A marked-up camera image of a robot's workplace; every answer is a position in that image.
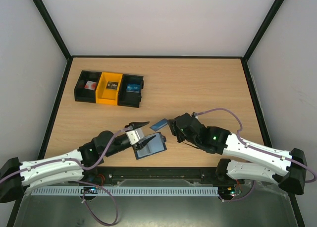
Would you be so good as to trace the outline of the blue white credit card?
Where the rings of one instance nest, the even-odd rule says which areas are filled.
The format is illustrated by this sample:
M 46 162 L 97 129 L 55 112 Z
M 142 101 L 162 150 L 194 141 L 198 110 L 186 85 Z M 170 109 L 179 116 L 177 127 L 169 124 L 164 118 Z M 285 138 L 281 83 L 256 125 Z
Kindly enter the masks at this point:
M 150 129 L 157 132 L 158 130 L 164 128 L 165 126 L 167 126 L 168 121 L 166 118 L 158 121 L 157 123 L 153 124 L 152 126 L 150 126 Z

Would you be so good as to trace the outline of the blue card holder wallet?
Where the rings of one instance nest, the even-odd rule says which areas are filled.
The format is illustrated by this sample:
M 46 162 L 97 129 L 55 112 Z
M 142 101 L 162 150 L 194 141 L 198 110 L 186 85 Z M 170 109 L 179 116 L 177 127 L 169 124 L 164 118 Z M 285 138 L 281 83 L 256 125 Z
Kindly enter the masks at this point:
M 166 151 L 166 137 L 161 132 L 156 132 L 145 136 L 142 141 L 149 139 L 150 141 L 141 149 L 134 151 L 137 160 Z

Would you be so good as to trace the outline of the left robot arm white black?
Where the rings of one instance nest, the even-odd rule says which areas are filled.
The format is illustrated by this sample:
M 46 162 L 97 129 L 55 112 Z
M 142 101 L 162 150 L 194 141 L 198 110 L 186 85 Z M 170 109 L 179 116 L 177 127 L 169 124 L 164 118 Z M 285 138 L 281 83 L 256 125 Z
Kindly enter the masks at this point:
M 0 201 L 16 201 L 34 189 L 65 181 L 78 181 L 84 172 L 94 169 L 109 157 L 128 148 L 144 149 L 156 137 L 145 136 L 146 122 L 132 122 L 116 133 L 103 131 L 90 142 L 63 155 L 21 162 L 17 157 L 0 169 Z

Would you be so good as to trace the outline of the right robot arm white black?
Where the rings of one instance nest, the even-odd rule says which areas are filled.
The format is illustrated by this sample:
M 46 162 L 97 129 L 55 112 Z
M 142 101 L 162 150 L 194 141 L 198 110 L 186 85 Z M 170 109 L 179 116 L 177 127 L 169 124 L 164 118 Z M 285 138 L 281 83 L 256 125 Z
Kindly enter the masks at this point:
M 306 157 L 302 150 L 278 150 L 243 139 L 238 133 L 217 126 L 204 126 L 194 114 L 185 113 L 168 120 L 179 143 L 188 141 L 196 149 L 210 154 L 237 157 L 240 163 L 224 159 L 218 164 L 216 178 L 221 183 L 231 179 L 250 179 L 276 184 L 296 195 L 304 193 Z

